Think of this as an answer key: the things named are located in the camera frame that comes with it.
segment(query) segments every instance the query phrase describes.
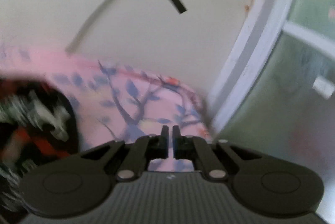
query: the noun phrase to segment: beige wall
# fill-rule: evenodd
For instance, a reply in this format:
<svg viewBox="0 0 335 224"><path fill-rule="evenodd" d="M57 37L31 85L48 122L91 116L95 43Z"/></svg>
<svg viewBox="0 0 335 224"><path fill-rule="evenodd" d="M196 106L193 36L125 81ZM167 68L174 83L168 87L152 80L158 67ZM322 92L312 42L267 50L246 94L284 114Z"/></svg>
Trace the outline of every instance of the beige wall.
<svg viewBox="0 0 335 224"><path fill-rule="evenodd" d="M103 0L1 0L0 42L65 49ZM109 57L179 78L203 95L212 87L252 0L116 0L78 53Z"/></svg>

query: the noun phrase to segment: round joint cover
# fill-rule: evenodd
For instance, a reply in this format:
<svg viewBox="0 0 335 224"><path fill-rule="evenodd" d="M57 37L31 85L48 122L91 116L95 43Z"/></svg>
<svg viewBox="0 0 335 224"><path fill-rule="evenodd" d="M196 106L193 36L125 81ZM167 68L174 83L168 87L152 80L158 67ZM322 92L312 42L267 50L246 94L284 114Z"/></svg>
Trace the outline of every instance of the round joint cover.
<svg viewBox="0 0 335 224"><path fill-rule="evenodd" d="M63 218L100 205L111 186L112 178L101 165L70 156L27 173L20 182L20 192L25 207L32 213Z"/></svg>
<svg viewBox="0 0 335 224"><path fill-rule="evenodd" d="M321 178L313 171L275 158L245 161L232 186L244 205L274 217L301 215L317 209L323 196Z"/></svg>

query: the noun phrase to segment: gray ribbed panel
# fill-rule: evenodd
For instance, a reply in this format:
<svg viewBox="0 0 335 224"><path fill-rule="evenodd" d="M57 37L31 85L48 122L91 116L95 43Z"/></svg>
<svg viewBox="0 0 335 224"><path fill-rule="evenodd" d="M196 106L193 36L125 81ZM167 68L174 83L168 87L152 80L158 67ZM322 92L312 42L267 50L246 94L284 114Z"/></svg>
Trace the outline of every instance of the gray ribbed panel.
<svg viewBox="0 0 335 224"><path fill-rule="evenodd" d="M324 224L317 215L272 219L240 205L223 184L199 173L146 172L131 183L116 185L98 208L69 219L29 215L21 224Z"/></svg>

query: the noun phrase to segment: pink bed sheet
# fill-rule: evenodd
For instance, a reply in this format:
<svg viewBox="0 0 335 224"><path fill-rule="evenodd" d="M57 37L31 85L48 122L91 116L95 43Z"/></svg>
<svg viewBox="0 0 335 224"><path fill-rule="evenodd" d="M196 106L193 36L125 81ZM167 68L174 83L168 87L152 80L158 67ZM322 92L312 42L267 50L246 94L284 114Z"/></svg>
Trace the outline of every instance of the pink bed sheet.
<svg viewBox="0 0 335 224"><path fill-rule="evenodd" d="M81 56L0 45L0 70L6 77L45 79L60 90L75 110L80 148L111 140L134 142L170 128L167 160L153 160L149 170L189 171L191 162L173 159L171 131L210 141L201 122L201 101L190 87L171 77Z"/></svg>

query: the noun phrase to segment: white window frame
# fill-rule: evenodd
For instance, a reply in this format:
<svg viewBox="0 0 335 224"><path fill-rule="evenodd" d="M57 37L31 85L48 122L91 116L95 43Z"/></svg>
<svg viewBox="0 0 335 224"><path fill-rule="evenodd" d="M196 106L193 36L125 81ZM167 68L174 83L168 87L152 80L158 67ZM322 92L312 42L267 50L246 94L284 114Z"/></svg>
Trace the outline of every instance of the white window frame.
<svg viewBox="0 0 335 224"><path fill-rule="evenodd" d="M248 44L252 43L250 37L252 36L252 32L255 31L257 21L260 20L262 10L267 9L264 7L266 1L255 1L255 7L252 8L254 12L243 25L236 44L207 98L209 115L214 117L211 127L215 133L219 133L224 129L243 103L262 72L281 32L302 41L325 56L335 60L334 40L287 20L293 0L272 0L272 8L268 9L270 11L269 16L255 47L250 51L250 56L246 54L242 56L243 50L248 47ZM243 70L234 72L236 66L243 62L246 64ZM235 78L236 81L233 84L229 83L229 78Z"/></svg>

